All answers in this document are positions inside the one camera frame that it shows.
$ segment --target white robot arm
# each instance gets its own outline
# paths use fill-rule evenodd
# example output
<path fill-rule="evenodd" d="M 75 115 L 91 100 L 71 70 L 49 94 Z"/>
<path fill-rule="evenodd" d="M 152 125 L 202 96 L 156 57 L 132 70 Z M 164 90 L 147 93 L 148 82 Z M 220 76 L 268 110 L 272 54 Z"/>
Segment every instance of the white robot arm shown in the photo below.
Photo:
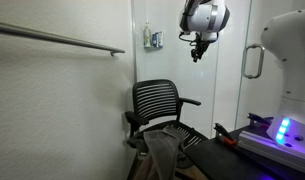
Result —
<path fill-rule="evenodd" d="M 281 148 L 305 157 L 305 10 L 274 17 L 261 34 L 283 69 L 279 110 L 267 133 Z"/>
<path fill-rule="evenodd" d="M 210 43 L 215 42 L 230 17 L 230 11 L 225 6 L 225 0 L 213 0 L 212 4 L 206 4 L 211 0 L 187 0 L 181 14 L 180 27 L 183 30 L 179 38 L 190 42 L 195 46 L 191 50 L 193 61 L 202 58 Z M 196 32 L 194 41 L 182 39 L 182 35 Z"/>

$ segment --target chair seat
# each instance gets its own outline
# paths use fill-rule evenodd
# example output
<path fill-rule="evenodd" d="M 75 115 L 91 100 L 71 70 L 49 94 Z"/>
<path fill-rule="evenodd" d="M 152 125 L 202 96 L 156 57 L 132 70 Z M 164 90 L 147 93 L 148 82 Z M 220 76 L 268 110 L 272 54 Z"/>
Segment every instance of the chair seat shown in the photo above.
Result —
<path fill-rule="evenodd" d="M 207 137 L 205 137 L 201 133 L 194 130 L 194 128 L 191 128 L 176 120 L 171 120 L 171 121 L 166 121 L 166 122 L 163 122 L 160 124 L 156 124 L 154 126 L 144 129 L 143 131 L 139 132 L 137 135 L 140 136 L 140 135 L 143 135 L 144 132 L 162 130 L 162 129 L 170 127 L 170 126 L 174 127 L 175 129 L 177 129 L 179 131 L 184 132 L 185 137 L 184 137 L 183 146 L 185 149 L 189 148 L 192 145 L 196 145 L 202 141 L 208 140 Z M 185 168 L 189 168 L 191 166 L 193 166 L 193 163 L 188 158 L 178 160 L 178 162 L 177 162 L 178 168 L 185 169 Z"/>
<path fill-rule="evenodd" d="M 161 129 L 167 128 L 169 126 L 172 126 L 175 129 L 184 132 L 184 134 L 185 134 L 184 144 L 183 144 L 184 148 L 189 148 L 191 145 L 196 145 L 202 141 L 208 140 L 207 137 L 205 137 L 203 134 L 199 133 L 198 131 L 194 130 L 194 128 L 191 128 L 176 120 L 166 121 L 166 122 L 163 122 L 160 124 L 156 124 L 154 126 L 144 129 L 140 133 L 143 133 L 146 131 L 161 130 Z"/>

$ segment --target gray cloth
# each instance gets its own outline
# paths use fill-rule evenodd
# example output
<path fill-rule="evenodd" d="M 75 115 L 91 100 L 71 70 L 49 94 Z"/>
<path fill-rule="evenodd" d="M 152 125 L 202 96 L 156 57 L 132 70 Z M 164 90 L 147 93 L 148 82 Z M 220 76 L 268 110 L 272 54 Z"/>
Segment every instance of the gray cloth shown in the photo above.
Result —
<path fill-rule="evenodd" d="M 178 158 L 184 158 L 185 134 L 173 127 L 144 132 L 149 154 L 142 162 L 135 180 L 172 180 Z"/>

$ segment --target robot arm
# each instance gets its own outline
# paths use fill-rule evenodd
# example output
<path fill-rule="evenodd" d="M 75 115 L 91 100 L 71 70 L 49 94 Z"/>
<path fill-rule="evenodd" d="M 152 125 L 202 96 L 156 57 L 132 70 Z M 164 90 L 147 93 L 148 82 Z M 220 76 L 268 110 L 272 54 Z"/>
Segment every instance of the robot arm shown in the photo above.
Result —
<path fill-rule="evenodd" d="M 211 0 L 187 0 L 183 13 L 181 14 L 180 27 L 183 30 L 179 38 L 190 42 L 195 46 L 191 50 L 193 61 L 197 62 L 202 58 L 210 43 L 215 42 L 230 16 L 224 0 L 213 0 L 212 4 L 207 4 Z M 182 39 L 182 35 L 189 35 L 190 32 L 196 32 L 194 41 Z"/>

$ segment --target table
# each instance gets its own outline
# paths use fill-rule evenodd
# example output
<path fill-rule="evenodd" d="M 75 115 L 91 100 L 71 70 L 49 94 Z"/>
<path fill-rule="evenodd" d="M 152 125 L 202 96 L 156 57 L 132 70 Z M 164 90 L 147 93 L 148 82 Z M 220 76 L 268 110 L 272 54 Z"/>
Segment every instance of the table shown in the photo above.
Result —
<path fill-rule="evenodd" d="M 266 127 L 256 123 L 255 127 L 246 126 L 232 131 L 237 139 L 243 131 L 267 136 Z M 189 147 L 186 156 L 209 179 L 299 179 L 305 180 L 305 174 L 283 164 L 238 147 L 228 147 L 219 138 Z"/>

